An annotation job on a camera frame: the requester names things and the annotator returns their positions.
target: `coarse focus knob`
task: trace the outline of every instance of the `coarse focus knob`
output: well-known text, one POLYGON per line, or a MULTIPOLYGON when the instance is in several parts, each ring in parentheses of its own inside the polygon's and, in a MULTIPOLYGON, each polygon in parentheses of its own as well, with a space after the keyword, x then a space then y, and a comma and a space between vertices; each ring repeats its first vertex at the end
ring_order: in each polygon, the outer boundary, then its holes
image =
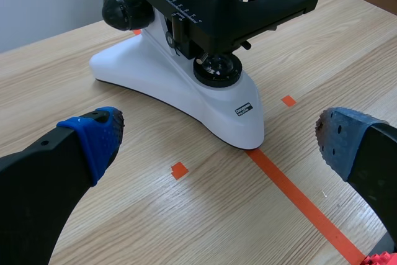
POLYGON ((116 29, 137 30, 154 21, 154 11, 146 0, 105 0, 102 17, 116 29))

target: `orange tape strip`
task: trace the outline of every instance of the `orange tape strip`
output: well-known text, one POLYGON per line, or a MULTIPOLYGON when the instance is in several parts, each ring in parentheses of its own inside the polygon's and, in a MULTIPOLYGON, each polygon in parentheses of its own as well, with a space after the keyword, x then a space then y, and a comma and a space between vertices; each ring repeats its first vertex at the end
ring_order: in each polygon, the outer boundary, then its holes
POLYGON ((292 107, 297 103, 291 96, 283 97, 281 100, 283 101, 284 104, 288 106, 288 108, 292 107))
POLYGON ((246 153, 351 265, 364 260, 365 256, 359 249, 260 149, 246 150, 246 153))
POLYGON ((177 164, 172 166, 171 169, 172 169, 172 173, 171 174, 174 176, 174 178, 176 180, 178 180, 183 175, 185 175, 185 174, 187 174, 189 172, 189 170, 186 169, 184 164, 182 164, 181 162, 178 162, 177 164))

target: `microscope base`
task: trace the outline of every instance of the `microscope base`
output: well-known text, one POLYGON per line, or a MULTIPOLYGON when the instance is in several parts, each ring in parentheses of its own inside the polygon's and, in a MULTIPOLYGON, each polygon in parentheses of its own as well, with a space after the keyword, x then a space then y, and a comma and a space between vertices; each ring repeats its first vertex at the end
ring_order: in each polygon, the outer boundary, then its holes
POLYGON ((208 87, 195 78, 193 60, 174 53, 142 30, 141 35, 94 55, 90 67, 96 79, 157 98, 197 119, 232 146, 259 147, 265 132, 254 81, 242 72, 230 87, 208 87))

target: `black microscope stage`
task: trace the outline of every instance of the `black microscope stage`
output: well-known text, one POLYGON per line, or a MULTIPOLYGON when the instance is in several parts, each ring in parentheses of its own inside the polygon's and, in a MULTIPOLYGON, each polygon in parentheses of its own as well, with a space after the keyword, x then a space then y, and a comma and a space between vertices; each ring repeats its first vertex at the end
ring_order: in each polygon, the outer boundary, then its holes
POLYGON ((318 0, 147 0, 209 54, 312 11, 318 0))

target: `wooden table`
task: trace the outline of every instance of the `wooden table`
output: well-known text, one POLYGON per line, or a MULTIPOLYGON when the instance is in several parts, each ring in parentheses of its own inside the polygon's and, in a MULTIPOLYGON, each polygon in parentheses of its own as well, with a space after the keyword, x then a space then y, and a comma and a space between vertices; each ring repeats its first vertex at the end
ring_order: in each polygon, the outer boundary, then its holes
MULTIPOLYGON (((125 116, 120 153, 70 216, 51 264, 345 264, 244 151, 166 104, 95 81, 90 57, 131 36, 99 22, 0 56, 2 155, 96 107, 125 116), (177 181, 178 161, 189 173, 177 181)), ((362 0, 319 0, 250 42, 237 55, 262 96, 261 149, 367 254, 385 229, 326 166, 314 123, 346 106, 397 125, 397 17, 362 0)))

